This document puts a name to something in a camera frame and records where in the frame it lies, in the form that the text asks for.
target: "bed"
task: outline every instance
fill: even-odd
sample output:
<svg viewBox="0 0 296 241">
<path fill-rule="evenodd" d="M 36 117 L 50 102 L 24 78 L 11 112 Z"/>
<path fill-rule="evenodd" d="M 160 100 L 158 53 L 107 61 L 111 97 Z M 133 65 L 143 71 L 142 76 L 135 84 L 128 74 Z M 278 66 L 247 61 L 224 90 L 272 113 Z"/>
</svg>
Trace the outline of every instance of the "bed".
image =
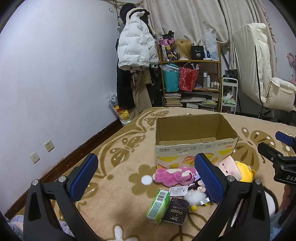
<svg viewBox="0 0 296 241">
<path fill-rule="evenodd" d="M 179 107 L 151 108 L 93 151 L 99 158 L 99 167 L 76 206 L 100 238 L 115 241 L 191 241 L 195 237 L 216 205 L 190 211 L 183 226 L 164 222 L 156 226 L 145 218 L 157 191 L 168 190 L 151 178 L 156 171 L 155 121 L 164 116 L 209 113 L 212 112 Z M 281 202 L 284 185 L 273 181 L 272 164 L 258 154 L 257 146 L 266 142 L 285 156 L 294 156 L 292 149 L 275 139 L 275 133 L 282 131 L 296 136 L 296 128 L 227 113 L 222 115 L 240 136 L 233 158 L 255 169 L 256 178 Z M 53 204 L 58 218 L 63 220 L 57 205 Z"/>
</svg>

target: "small bottle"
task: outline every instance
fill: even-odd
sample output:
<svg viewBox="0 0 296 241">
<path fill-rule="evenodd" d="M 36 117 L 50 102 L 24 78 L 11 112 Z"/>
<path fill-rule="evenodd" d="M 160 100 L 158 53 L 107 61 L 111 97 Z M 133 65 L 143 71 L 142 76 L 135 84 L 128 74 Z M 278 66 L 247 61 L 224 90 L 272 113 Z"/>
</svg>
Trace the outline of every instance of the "small bottle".
<svg viewBox="0 0 296 241">
<path fill-rule="evenodd" d="M 210 88 L 211 86 L 211 77 L 208 75 L 207 76 L 207 87 Z"/>
<path fill-rule="evenodd" d="M 207 72 L 204 72 L 204 88 L 207 87 Z"/>
</svg>

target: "green drink carton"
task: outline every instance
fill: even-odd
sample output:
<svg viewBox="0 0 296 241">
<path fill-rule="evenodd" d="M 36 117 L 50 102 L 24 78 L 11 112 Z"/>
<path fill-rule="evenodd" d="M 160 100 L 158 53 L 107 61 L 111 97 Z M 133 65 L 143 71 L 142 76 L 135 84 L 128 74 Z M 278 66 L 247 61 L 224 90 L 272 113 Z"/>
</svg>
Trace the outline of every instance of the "green drink carton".
<svg viewBox="0 0 296 241">
<path fill-rule="evenodd" d="M 149 222 L 159 225 L 170 204 L 170 193 L 159 190 L 145 216 Z"/>
</svg>

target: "mannequin head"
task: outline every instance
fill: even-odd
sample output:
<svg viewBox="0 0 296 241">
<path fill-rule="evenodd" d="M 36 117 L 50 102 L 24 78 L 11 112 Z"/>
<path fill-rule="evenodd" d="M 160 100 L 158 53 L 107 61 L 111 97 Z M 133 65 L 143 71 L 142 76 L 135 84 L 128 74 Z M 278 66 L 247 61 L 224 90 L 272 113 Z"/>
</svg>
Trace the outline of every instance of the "mannequin head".
<svg viewBox="0 0 296 241">
<path fill-rule="evenodd" d="M 175 42 L 175 47 L 180 55 L 180 59 L 191 59 L 191 46 L 192 43 L 186 39 L 178 39 Z"/>
</svg>

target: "curtain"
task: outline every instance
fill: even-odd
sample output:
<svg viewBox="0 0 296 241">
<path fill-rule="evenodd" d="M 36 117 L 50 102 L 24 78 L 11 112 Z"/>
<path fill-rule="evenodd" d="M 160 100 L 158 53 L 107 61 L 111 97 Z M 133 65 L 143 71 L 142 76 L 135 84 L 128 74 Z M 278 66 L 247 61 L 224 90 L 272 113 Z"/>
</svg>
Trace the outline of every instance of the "curtain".
<svg viewBox="0 0 296 241">
<path fill-rule="evenodd" d="M 274 35 L 272 33 L 264 3 L 261 0 L 220 0 L 220 4 L 229 34 L 229 68 L 237 68 L 232 34 L 247 23 L 265 23 L 270 51 L 272 76 L 277 77 L 275 56 L 276 42 L 274 40 Z"/>
<path fill-rule="evenodd" d="M 172 30 L 175 39 L 205 44 L 204 33 L 217 34 L 221 45 L 228 43 L 228 31 L 217 0 L 140 0 L 150 13 L 157 37 Z"/>
</svg>

